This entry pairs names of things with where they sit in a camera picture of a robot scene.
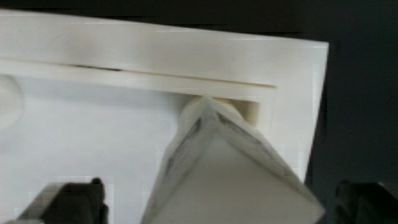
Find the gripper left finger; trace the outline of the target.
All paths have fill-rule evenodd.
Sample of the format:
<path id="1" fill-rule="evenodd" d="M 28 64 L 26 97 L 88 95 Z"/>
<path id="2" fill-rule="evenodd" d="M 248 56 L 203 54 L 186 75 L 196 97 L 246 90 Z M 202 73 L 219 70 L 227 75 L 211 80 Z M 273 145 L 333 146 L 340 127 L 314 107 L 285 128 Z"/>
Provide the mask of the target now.
<path id="1" fill-rule="evenodd" d="M 51 183 L 15 218 L 17 224 L 108 224 L 104 185 L 99 178 L 86 183 Z"/>

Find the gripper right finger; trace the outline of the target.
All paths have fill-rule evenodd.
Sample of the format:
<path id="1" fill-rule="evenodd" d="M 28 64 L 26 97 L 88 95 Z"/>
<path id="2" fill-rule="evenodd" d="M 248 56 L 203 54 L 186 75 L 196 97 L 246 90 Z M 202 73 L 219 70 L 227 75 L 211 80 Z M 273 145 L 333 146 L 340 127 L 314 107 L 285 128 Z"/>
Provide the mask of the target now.
<path id="1" fill-rule="evenodd" d="M 398 224 L 398 184 L 342 181 L 335 200 L 335 224 Z"/>

